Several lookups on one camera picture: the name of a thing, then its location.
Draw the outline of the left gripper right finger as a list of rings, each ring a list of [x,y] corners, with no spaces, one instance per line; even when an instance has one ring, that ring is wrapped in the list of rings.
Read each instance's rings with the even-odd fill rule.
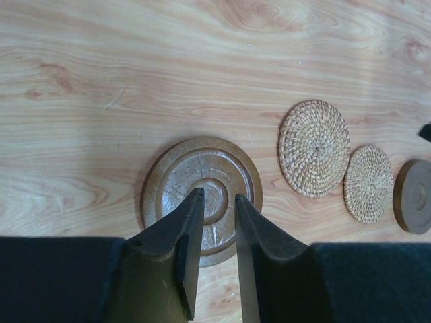
[[[243,321],[323,321],[322,278],[312,249],[242,194],[235,198],[235,230]]]

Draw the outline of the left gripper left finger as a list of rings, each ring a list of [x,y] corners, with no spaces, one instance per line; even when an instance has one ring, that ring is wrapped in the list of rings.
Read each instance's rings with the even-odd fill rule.
[[[99,322],[190,322],[195,315],[205,193],[129,238],[110,269]]]

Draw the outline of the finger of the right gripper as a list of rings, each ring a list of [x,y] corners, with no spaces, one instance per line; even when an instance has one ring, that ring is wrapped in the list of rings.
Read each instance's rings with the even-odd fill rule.
[[[431,141],[431,123],[425,124],[419,131],[418,136]]]

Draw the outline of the brown wooden coaster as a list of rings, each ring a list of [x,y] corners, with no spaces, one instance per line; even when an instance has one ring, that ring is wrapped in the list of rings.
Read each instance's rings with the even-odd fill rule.
[[[400,169],[393,190],[393,211],[406,232],[424,234],[430,229],[430,162],[413,159]]]
[[[143,184],[141,218],[146,227],[172,212],[195,188],[205,191],[200,266],[220,264],[236,254],[235,196],[263,206],[261,177],[252,159],[234,143],[199,136],[167,149]]]

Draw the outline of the small woven rattan coaster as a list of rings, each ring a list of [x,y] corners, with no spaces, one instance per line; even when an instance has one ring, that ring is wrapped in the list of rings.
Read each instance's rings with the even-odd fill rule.
[[[373,224],[386,213],[393,193],[393,171],[386,153],[363,145],[350,156],[343,179],[343,199],[350,215]]]

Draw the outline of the large woven rattan coaster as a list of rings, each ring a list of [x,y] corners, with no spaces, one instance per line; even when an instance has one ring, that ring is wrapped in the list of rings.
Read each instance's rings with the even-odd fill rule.
[[[290,187],[308,198],[321,198],[341,183],[350,157],[345,119],[332,104],[305,100],[293,106],[279,127],[277,154]]]

